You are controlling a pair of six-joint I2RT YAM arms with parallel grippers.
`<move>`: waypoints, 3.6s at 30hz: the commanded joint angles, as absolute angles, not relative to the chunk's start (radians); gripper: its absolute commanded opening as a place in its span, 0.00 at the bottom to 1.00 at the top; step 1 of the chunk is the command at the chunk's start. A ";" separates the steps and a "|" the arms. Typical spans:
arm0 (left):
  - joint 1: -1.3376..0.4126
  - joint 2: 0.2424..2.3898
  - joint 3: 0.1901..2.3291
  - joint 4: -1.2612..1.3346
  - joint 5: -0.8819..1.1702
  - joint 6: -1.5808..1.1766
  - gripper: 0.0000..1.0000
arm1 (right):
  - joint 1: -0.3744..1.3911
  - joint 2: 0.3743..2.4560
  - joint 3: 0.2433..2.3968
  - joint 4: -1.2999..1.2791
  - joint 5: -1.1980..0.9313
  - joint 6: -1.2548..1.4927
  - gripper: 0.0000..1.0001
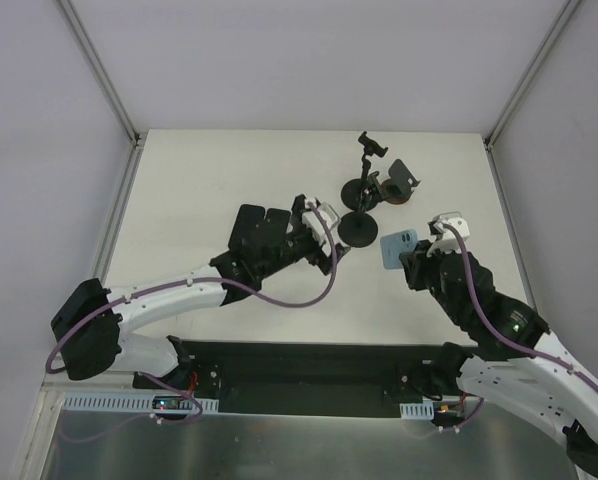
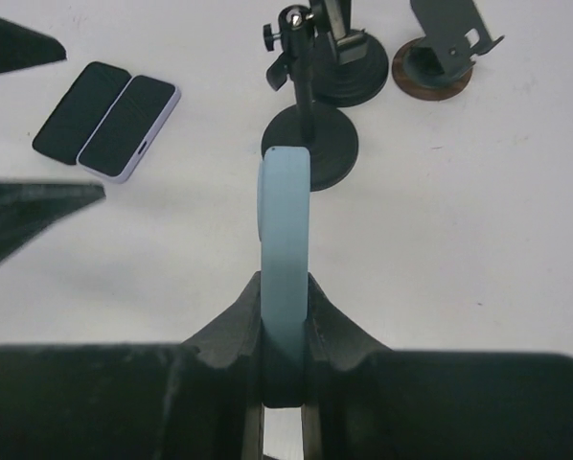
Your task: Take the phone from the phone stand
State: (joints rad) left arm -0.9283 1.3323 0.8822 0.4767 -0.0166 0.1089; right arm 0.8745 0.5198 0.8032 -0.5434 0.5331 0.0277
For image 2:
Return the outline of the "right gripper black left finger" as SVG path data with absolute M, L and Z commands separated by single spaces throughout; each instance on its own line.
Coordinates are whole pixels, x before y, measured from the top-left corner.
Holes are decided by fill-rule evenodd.
M 182 342 L 0 345 L 0 459 L 259 459 L 260 280 Z

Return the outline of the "black round-base phone stand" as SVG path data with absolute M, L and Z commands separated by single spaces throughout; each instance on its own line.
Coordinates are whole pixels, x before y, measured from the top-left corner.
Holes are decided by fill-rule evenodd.
M 382 44 L 351 25 L 350 0 L 314 0 L 309 5 L 316 31 L 311 55 L 314 99 L 351 107 L 374 98 L 389 73 Z

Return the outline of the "lavender case smartphone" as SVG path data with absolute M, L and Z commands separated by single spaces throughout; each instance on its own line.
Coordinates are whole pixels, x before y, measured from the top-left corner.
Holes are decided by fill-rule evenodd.
M 180 100 L 169 82 L 138 75 L 129 80 L 77 156 L 98 177 L 126 182 Z

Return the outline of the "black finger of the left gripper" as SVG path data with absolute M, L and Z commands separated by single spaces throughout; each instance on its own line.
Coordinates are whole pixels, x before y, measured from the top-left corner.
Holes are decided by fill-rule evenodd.
M 97 182 L 0 180 L 0 264 L 52 224 L 103 199 Z
M 0 17 L 0 74 L 66 59 L 65 48 L 55 38 Z

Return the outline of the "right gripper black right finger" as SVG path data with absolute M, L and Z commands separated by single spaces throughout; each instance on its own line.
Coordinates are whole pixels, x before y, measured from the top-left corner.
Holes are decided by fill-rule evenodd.
M 573 357 L 399 351 L 309 281 L 308 459 L 573 459 Z

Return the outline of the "light blue case smartphone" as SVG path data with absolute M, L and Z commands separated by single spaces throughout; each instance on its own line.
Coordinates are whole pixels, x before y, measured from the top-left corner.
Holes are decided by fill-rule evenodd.
M 260 164 L 257 193 L 261 243 L 264 405 L 303 404 L 309 296 L 310 155 L 272 147 Z

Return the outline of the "brown-base black phone stand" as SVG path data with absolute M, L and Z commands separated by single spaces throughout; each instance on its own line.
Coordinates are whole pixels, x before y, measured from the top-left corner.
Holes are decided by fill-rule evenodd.
M 472 0 L 411 0 L 424 36 L 403 44 L 391 72 L 398 88 L 421 101 L 453 98 L 469 84 L 473 56 L 484 56 L 503 36 L 492 38 Z

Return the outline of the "black smartphone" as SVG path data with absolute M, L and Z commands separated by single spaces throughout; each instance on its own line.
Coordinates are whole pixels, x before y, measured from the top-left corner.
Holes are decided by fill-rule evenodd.
M 123 68 L 99 61 L 87 64 L 33 139 L 33 149 L 61 164 L 76 165 L 82 147 L 130 80 Z

